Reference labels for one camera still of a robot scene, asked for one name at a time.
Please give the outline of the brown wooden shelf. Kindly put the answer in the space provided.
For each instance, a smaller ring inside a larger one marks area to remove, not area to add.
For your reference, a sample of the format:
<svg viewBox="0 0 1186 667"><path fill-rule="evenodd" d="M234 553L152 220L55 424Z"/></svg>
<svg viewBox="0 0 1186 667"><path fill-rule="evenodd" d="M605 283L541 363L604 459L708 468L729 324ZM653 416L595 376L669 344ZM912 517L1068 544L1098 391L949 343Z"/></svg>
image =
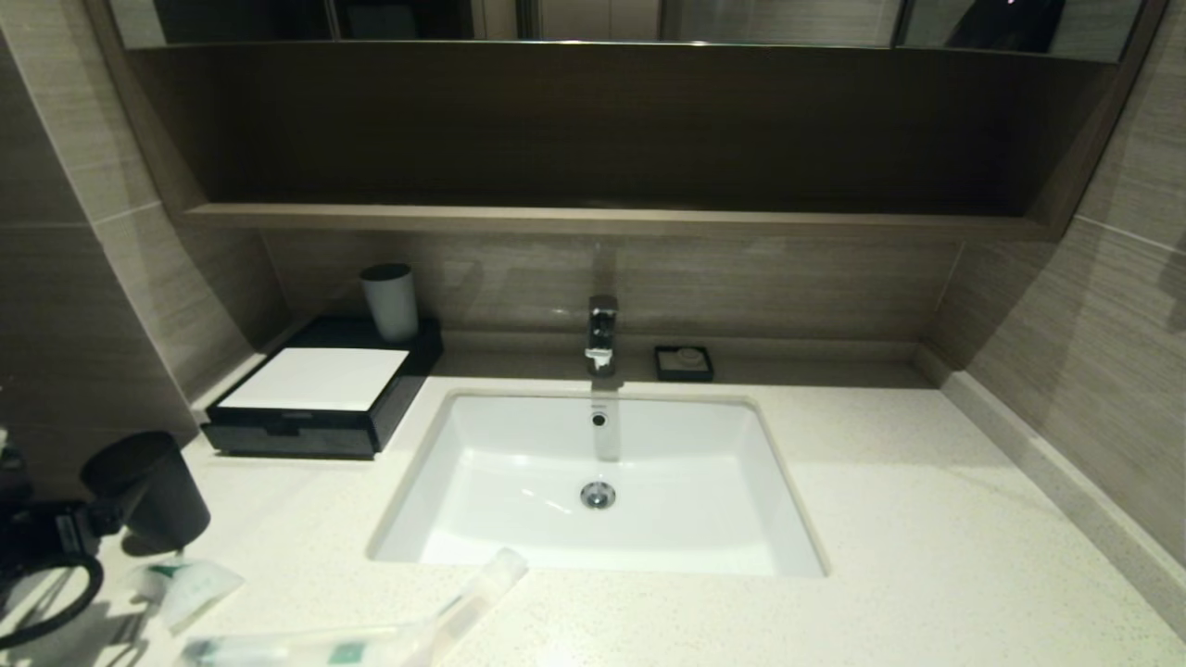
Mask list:
<svg viewBox="0 0 1186 667"><path fill-rule="evenodd" d="M1051 242L1059 228L1024 217L750 212L667 208L329 207L208 203L181 212L192 225L264 231L567 233L617 236L737 236Z"/></svg>

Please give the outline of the black cup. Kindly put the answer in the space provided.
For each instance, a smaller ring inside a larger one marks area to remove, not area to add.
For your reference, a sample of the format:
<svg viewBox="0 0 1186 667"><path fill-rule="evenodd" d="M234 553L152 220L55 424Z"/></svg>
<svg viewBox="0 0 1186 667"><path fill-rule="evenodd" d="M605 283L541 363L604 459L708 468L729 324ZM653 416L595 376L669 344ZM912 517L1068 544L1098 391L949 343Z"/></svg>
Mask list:
<svg viewBox="0 0 1186 667"><path fill-rule="evenodd" d="M125 436L93 455L79 478L94 498L120 508L127 555L178 552L210 523L195 475L168 432Z"/></svg>

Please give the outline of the chrome faucet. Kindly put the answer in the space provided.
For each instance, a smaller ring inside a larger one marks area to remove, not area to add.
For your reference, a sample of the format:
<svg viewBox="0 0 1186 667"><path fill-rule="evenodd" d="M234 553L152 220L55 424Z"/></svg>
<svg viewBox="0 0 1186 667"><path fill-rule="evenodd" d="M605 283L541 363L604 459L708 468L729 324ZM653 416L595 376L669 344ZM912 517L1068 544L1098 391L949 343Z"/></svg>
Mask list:
<svg viewBox="0 0 1186 667"><path fill-rule="evenodd" d="M591 296L588 301L585 358L593 377L611 377L616 371L616 329L619 312L614 296Z"/></svg>

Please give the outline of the black amenity drawer box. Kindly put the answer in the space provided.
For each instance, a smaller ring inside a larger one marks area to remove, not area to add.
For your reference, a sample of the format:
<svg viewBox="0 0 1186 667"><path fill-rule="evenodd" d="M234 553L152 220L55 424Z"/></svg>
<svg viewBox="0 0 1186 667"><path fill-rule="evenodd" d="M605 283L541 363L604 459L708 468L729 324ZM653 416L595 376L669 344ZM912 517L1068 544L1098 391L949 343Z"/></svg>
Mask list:
<svg viewBox="0 0 1186 667"><path fill-rule="evenodd" d="M439 320L420 320L414 339L390 345L380 337L372 320L352 317L310 320L264 362L285 347L371 347L406 350L410 355L397 376L363 412L216 407L250 371L205 409L200 427L219 453L264 459L374 459L389 443L444 351Z"/></svg>

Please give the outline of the clear long tube packet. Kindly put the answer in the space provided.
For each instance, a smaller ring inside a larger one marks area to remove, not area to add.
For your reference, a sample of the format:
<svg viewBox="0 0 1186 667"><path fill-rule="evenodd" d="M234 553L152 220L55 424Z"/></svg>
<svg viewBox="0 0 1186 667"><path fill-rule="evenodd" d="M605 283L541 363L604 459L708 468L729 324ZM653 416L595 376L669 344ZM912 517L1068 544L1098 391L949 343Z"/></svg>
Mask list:
<svg viewBox="0 0 1186 667"><path fill-rule="evenodd" d="M417 653L406 667L441 667L468 633L495 611L528 573L528 561L516 550L502 548L459 587L436 614L425 621Z"/></svg>

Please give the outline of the clear toothbrush packet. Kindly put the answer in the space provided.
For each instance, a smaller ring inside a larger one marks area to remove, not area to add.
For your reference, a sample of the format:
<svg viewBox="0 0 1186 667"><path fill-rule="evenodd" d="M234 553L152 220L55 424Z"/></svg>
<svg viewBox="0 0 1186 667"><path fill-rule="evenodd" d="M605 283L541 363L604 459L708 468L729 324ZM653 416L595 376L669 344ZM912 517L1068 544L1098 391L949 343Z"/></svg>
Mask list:
<svg viewBox="0 0 1186 667"><path fill-rule="evenodd" d="M172 667L432 667L423 623L190 640Z"/></svg>

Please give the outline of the mirror cabinet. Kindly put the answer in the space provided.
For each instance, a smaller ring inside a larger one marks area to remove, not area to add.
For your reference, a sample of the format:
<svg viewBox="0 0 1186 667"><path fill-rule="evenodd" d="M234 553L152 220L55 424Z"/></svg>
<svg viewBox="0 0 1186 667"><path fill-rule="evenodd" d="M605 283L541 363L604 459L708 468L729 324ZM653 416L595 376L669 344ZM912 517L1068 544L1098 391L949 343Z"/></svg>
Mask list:
<svg viewBox="0 0 1186 667"><path fill-rule="evenodd" d="M1117 62L1144 0L106 0L127 49L559 42L954 49Z"/></svg>

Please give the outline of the white board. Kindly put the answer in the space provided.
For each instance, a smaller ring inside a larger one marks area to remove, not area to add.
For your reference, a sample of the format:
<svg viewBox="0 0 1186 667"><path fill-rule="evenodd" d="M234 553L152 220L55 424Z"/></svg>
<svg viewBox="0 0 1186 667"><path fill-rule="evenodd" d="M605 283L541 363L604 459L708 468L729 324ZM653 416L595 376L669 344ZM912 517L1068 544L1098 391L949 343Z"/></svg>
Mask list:
<svg viewBox="0 0 1186 667"><path fill-rule="evenodd" d="M409 355L371 347L285 347L215 406L363 412L397 376Z"/></svg>

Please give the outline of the white ceramic sink basin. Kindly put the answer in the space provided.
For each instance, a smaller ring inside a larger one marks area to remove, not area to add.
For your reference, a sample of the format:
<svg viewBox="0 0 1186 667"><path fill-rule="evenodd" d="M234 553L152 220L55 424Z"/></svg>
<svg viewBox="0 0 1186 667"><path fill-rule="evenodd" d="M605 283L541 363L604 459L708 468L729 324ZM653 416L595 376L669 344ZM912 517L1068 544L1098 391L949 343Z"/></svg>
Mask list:
<svg viewBox="0 0 1186 667"><path fill-rule="evenodd" d="M588 510L589 482L614 485ZM690 398L458 394L368 547L391 564L825 578L758 409Z"/></svg>

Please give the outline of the white green sachet packet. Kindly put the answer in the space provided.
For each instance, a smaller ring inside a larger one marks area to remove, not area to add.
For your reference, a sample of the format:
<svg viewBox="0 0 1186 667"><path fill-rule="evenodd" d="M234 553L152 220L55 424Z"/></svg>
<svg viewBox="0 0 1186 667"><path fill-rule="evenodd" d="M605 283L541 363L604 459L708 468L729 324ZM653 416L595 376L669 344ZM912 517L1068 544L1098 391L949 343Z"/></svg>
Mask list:
<svg viewBox="0 0 1186 667"><path fill-rule="evenodd" d="M246 578L228 567L185 555L139 566L126 580L140 598L157 609L157 618L174 635L246 585Z"/></svg>

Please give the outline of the light grey cup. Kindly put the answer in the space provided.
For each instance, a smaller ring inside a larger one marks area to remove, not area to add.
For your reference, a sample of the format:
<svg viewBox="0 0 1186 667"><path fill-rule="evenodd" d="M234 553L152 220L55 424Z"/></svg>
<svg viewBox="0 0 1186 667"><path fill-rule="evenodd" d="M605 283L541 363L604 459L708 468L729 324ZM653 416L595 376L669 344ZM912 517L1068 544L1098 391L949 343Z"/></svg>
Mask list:
<svg viewBox="0 0 1186 667"><path fill-rule="evenodd" d="M417 299L407 263L380 263L361 271L361 288L382 339L397 345L419 332Z"/></svg>

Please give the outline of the black soap dish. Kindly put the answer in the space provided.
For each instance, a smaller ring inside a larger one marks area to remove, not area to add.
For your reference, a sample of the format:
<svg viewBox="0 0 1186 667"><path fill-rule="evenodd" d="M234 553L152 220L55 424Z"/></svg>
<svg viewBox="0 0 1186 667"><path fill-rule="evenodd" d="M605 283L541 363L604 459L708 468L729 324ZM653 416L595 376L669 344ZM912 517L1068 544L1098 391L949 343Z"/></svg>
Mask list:
<svg viewBox="0 0 1186 667"><path fill-rule="evenodd" d="M675 358L680 347L655 347L655 369L661 383L710 383L715 371L706 347L697 347L704 354L704 364L699 368L683 367Z"/></svg>

